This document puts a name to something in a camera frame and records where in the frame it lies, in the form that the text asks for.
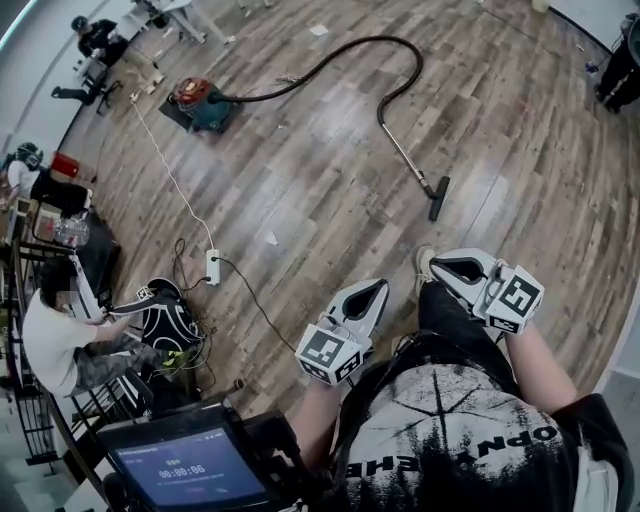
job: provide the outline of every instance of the vacuum nozzle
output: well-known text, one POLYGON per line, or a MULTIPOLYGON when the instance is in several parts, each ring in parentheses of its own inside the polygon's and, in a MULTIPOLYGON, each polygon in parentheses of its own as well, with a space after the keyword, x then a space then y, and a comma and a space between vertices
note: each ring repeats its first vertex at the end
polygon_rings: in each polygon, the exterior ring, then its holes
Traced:
POLYGON ((442 203, 444 203, 444 198, 447 195, 447 189, 449 188, 449 182, 451 178, 449 176, 443 176, 440 178, 438 182, 438 187, 435 192, 429 185, 423 185, 423 190, 431 199, 431 209, 429 210, 429 220, 435 222, 438 220, 438 215, 440 215, 440 210, 442 208, 442 203))

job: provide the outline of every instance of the trash can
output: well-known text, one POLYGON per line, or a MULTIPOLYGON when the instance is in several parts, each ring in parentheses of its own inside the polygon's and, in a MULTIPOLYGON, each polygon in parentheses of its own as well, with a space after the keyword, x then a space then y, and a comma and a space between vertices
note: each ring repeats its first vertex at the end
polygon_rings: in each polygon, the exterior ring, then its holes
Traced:
POLYGON ((80 162, 56 151, 53 155, 53 162, 51 162, 51 169, 69 176, 69 178, 75 178, 80 170, 80 162))

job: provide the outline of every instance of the power strip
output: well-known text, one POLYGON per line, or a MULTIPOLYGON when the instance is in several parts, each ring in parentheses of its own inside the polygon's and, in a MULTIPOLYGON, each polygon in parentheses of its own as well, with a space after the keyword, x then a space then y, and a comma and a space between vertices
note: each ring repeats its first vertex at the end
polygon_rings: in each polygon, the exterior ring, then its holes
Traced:
POLYGON ((209 249, 207 251, 207 284, 216 286, 220 284, 220 251, 218 249, 209 249))

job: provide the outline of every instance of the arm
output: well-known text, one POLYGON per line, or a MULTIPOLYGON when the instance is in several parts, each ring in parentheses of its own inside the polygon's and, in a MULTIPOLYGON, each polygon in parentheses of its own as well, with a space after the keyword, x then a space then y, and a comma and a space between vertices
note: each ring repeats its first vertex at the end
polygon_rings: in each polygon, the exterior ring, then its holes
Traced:
POLYGON ((575 402, 578 391, 533 324, 507 334, 507 351, 524 400, 547 414, 575 402))
POLYGON ((93 341, 113 341, 120 336, 129 325, 129 317, 122 317, 111 325, 100 326, 93 341))
POLYGON ((91 57, 91 54, 93 53, 93 50, 89 48, 89 46, 85 44, 85 42, 82 39, 78 41, 78 50, 87 59, 91 57))
POLYGON ((302 403, 291 420, 300 455, 309 469, 322 466, 329 455, 340 412, 339 388, 311 379, 302 403))

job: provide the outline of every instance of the paper scrap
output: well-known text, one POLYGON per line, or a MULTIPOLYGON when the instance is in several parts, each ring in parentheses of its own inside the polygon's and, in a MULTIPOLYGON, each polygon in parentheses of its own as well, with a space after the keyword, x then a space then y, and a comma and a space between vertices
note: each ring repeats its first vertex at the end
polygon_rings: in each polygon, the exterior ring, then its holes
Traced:
POLYGON ((267 231, 267 234, 264 237, 264 239, 269 245, 278 245, 278 240, 273 231, 267 231))
POLYGON ((323 36, 329 33, 329 30, 324 25, 316 25, 309 29, 314 36, 323 36))

